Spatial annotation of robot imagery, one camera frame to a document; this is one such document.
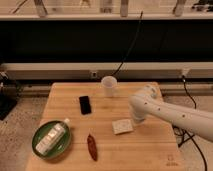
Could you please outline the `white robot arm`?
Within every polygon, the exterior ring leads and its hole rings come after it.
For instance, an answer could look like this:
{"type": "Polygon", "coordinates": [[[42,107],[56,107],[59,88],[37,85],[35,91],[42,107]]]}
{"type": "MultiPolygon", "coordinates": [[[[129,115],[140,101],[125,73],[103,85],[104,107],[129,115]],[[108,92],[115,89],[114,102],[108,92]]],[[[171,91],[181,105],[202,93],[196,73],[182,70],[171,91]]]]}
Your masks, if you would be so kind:
{"type": "Polygon", "coordinates": [[[157,89],[146,85],[131,95],[129,104],[137,122],[145,120],[147,114],[167,121],[213,142],[213,113],[179,106],[157,99],[157,89]]]}

